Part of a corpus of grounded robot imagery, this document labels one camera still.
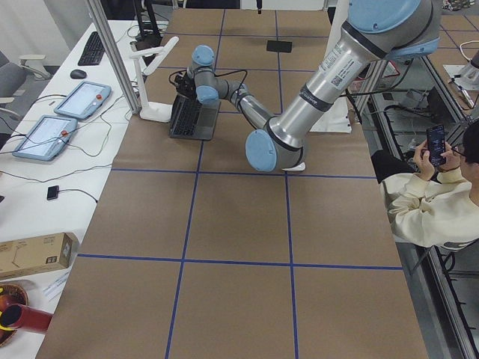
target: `touchscreen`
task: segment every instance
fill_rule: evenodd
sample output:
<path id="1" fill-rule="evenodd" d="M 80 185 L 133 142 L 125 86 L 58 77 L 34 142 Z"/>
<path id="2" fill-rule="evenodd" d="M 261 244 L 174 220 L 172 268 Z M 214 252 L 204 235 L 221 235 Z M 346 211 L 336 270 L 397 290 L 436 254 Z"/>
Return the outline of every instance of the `touchscreen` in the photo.
<path id="1" fill-rule="evenodd" d="M 17 152 L 45 156 L 68 123 L 68 120 L 45 117 Z"/>
<path id="2" fill-rule="evenodd" d="M 85 83 L 59 109 L 71 114 L 82 114 L 103 88 L 103 86 Z"/>

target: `black phone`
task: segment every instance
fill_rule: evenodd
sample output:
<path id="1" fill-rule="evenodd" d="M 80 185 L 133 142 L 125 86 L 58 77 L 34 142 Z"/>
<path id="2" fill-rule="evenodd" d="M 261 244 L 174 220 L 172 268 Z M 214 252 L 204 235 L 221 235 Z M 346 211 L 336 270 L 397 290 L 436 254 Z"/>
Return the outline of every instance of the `black phone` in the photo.
<path id="1" fill-rule="evenodd" d="M 54 200 L 55 198 L 58 198 L 59 189 L 60 187 L 57 185 L 48 187 L 48 191 L 46 192 L 46 200 Z"/>
<path id="2" fill-rule="evenodd" d="M 437 125 L 426 130 L 427 149 L 429 150 L 429 161 L 434 167 L 446 163 L 446 158 L 441 153 L 446 152 L 446 140 L 444 125 Z"/>

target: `glasses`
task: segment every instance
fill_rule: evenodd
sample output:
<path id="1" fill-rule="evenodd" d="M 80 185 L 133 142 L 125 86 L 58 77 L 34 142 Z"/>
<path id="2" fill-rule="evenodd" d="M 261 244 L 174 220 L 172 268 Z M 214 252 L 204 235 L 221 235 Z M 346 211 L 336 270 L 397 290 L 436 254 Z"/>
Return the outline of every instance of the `glasses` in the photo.
<path id="1" fill-rule="evenodd" d="M 451 149 L 452 149 L 452 152 L 456 156 L 466 157 L 466 155 L 464 154 L 464 145 L 463 144 L 458 144 L 457 146 L 452 147 Z"/>

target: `hand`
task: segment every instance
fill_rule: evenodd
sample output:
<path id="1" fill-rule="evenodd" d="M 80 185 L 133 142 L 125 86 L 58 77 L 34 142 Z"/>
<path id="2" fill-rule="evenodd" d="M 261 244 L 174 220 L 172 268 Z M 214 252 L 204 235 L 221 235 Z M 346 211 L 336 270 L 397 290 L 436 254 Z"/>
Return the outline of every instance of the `hand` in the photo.
<path id="1" fill-rule="evenodd" d="M 446 152 L 441 153 L 441 156 L 446 158 L 446 163 L 439 166 L 441 171 L 447 172 L 454 170 L 461 165 L 460 157 L 455 155 L 451 148 L 451 145 L 446 142 Z"/>
<path id="2" fill-rule="evenodd" d="M 419 144 L 414 152 L 414 163 L 419 168 L 418 176 L 424 181 L 429 181 L 436 172 L 433 164 L 429 161 L 429 155 L 426 141 Z"/>

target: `tablet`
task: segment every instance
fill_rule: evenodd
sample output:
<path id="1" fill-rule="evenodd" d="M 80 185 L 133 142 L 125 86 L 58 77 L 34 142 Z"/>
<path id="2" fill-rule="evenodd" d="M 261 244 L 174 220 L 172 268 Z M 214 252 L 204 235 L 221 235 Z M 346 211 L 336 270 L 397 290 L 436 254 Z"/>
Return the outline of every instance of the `tablet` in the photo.
<path id="1" fill-rule="evenodd" d="M 43 115 L 12 153 L 15 157 L 51 161 L 64 148 L 76 129 L 70 117 Z"/>
<path id="2" fill-rule="evenodd" d="M 112 88 L 108 85 L 82 81 L 53 111 L 85 120 L 105 102 L 111 92 Z"/>

